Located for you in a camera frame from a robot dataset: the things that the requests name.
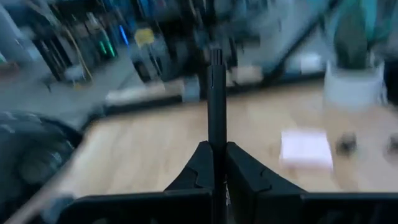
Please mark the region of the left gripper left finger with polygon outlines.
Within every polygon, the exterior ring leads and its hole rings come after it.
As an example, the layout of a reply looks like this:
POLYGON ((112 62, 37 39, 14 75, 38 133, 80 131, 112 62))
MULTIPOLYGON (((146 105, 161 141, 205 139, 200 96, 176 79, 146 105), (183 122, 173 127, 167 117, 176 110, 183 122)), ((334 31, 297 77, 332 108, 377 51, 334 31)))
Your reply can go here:
POLYGON ((202 141, 164 191, 82 197, 63 209, 58 222, 213 223, 214 189, 213 152, 209 142, 202 141))

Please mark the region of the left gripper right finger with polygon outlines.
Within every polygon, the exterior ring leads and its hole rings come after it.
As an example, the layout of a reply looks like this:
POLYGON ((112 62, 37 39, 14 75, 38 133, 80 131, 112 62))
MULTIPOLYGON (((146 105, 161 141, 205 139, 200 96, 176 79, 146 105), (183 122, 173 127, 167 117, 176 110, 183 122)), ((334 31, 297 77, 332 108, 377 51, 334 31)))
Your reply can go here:
POLYGON ((396 193, 310 193, 234 142, 226 147, 226 180, 236 223, 397 223, 396 193))

